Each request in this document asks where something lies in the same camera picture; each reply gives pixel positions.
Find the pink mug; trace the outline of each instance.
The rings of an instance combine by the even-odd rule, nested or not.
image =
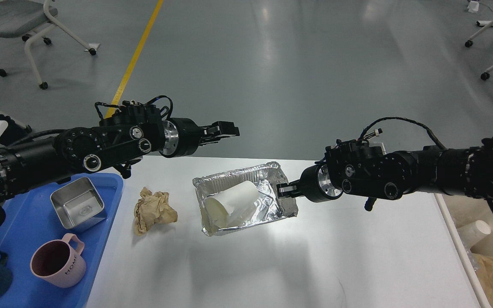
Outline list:
[[[70,246],[70,241],[77,248]],[[85,243],[75,234],[66,233],[62,240],[51,240],[39,247],[30,261],[32,273],[60,288],[69,288],[85,275],[86,263],[81,257]]]

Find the blue tray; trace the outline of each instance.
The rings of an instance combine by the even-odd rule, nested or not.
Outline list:
[[[86,304],[121,200],[123,179],[116,174],[94,173],[74,175],[72,180],[80,177],[92,180],[107,213],[106,220],[77,234],[85,243],[81,254],[86,262],[85,276],[73,287],[61,289],[31,273],[30,259],[36,249],[67,233],[50,202],[51,193],[66,183],[39,187],[8,200],[3,206],[6,220],[0,227],[0,249],[9,254],[7,267],[13,280],[9,290],[0,297],[1,308],[81,308]]]

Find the screw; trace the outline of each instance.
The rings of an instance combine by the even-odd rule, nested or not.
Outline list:
[[[353,168],[353,166],[351,165],[346,166],[346,176],[350,178],[354,175],[355,175],[355,168]]]
[[[133,138],[137,138],[137,139],[142,138],[142,130],[135,127],[133,129],[131,129],[131,135],[133,136]]]

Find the aluminum foil tray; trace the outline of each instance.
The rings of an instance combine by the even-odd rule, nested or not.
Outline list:
[[[211,197],[244,181],[251,181],[258,188],[258,200],[255,202],[256,211],[252,217],[246,219],[243,225],[237,227],[218,228],[212,225],[205,209],[207,197]],[[278,199],[276,197],[276,185],[281,183],[288,183],[288,179],[277,162],[268,162],[258,166],[194,178],[193,185],[199,201],[203,232],[208,236],[221,236],[268,222],[295,217],[298,214],[296,200],[293,198]]]

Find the paper cup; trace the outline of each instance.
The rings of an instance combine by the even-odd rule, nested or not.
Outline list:
[[[460,234],[460,238],[463,240],[465,248],[471,249],[471,247],[485,238],[485,236],[492,233],[492,229],[487,223],[482,220],[477,220],[476,222],[458,228],[457,232]]]
[[[258,189],[251,181],[245,181],[226,189],[212,197],[207,197],[205,209],[218,228],[225,228],[229,223],[237,223],[244,213],[253,213],[254,202],[258,200]]]

